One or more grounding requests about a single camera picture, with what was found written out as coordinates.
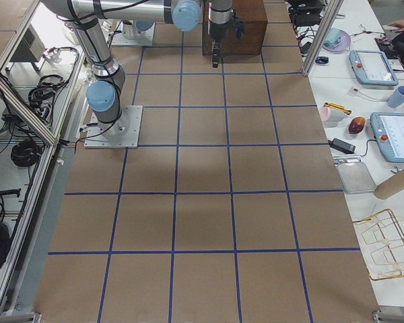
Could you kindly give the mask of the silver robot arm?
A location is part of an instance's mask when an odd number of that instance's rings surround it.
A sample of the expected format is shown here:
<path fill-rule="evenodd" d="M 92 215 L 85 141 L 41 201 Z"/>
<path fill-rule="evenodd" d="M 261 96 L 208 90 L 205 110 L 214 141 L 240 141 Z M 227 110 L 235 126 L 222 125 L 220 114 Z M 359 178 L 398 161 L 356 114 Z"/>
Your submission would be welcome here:
<path fill-rule="evenodd" d="M 173 24 L 182 32 L 189 32 L 198 24 L 200 1 L 43 1 L 47 9 L 69 22 L 92 65 L 95 77 L 111 84 L 115 106 L 125 82 L 124 69 L 115 61 L 100 27 L 100 20 L 133 20 L 147 23 Z M 213 40 L 213 67 L 218 67 L 222 41 L 228 30 L 235 29 L 236 37 L 244 34 L 245 22 L 232 9 L 231 1 L 210 1 L 208 32 Z"/>
<path fill-rule="evenodd" d="M 123 20 L 122 35 L 127 39 L 134 40 L 153 26 L 153 22 L 146 22 L 141 20 Z"/>

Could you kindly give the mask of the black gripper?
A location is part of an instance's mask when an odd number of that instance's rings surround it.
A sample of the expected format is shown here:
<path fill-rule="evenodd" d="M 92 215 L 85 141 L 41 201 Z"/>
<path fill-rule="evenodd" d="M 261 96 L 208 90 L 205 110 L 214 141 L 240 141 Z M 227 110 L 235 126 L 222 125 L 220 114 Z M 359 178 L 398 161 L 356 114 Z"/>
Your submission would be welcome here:
<path fill-rule="evenodd" d="M 208 34 L 214 40 L 212 46 L 212 67 L 218 68 L 221 59 L 221 41 L 228 34 L 229 23 L 217 24 L 211 20 L 208 21 Z"/>

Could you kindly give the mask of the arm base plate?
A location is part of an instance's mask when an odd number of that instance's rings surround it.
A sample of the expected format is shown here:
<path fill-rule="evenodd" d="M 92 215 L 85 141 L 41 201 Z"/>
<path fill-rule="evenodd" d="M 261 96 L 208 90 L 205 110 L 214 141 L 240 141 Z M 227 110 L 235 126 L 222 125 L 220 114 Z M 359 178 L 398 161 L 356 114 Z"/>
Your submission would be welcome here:
<path fill-rule="evenodd" d="M 83 144 L 86 149 L 138 148 L 143 106 L 123 106 L 121 111 L 121 117 L 111 128 L 98 123 L 92 113 L 90 122 L 96 125 L 88 129 L 88 139 Z"/>
<path fill-rule="evenodd" d="M 152 46 L 155 23 L 123 20 L 119 22 L 118 30 L 113 34 L 111 46 Z"/>

